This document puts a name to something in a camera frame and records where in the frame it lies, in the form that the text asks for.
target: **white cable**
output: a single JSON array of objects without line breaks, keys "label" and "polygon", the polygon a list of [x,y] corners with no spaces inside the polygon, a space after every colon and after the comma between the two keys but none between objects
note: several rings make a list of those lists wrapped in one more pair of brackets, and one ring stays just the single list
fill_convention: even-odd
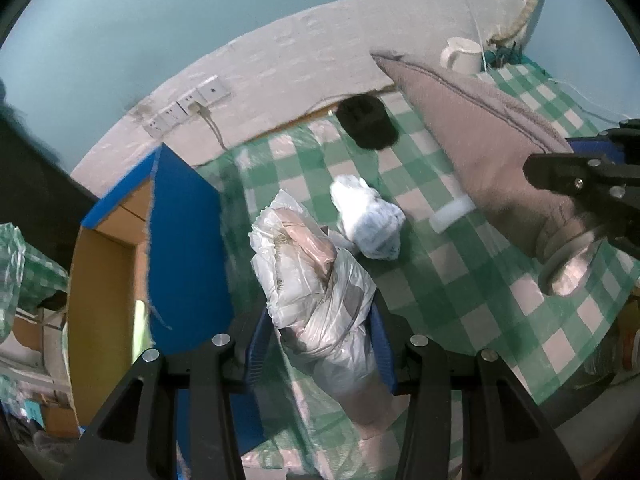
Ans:
[{"label": "white cable", "polygon": [[592,99],[589,99],[586,95],[584,95],[582,92],[580,92],[574,85],[572,85],[571,83],[569,83],[567,81],[562,81],[561,79],[555,79],[553,77],[550,77],[549,81],[553,81],[555,83],[562,84],[562,85],[567,85],[569,88],[571,88],[574,92],[576,92],[585,101],[587,101],[588,103],[591,103],[594,106],[597,106],[601,110],[605,110],[605,111],[607,111],[607,112],[609,112],[611,114],[624,117],[625,119],[631,119],[631,117],[629,117],[627,114],[623,114],[622,112],[618,112],[616,110],[612,110],[611,108],[607,108],[606,106],[599,105],[596,101],[594,101]]},{"label": "white cable", "polygon": [[509,27],[503,33],[496,33],[489,38],[489,43],[499,44],[504,43],[505,41],[512,40],[524,27],[531,18],[533,11],[536,10],[540,0],[526,0],[524,7],[520,11],[520,14],[515,19],[513,23],[511,23],[511,27]]},{"label": "white cable", "polygon": [[484,66],[484,71],[486,70],[486,58],[484,57],[484,40],[482,39],[482,34],[480,34],[480,27],[478,27],[478,22],[476,21],[476,16],[471,8],[471,0],[466,0],[466,6],[469,9],[469,14],[471,14],[471,19],[476,26],[476,32],[478,33],[478,40],[480,42],[480,52],[482,53],[482,65]]}]

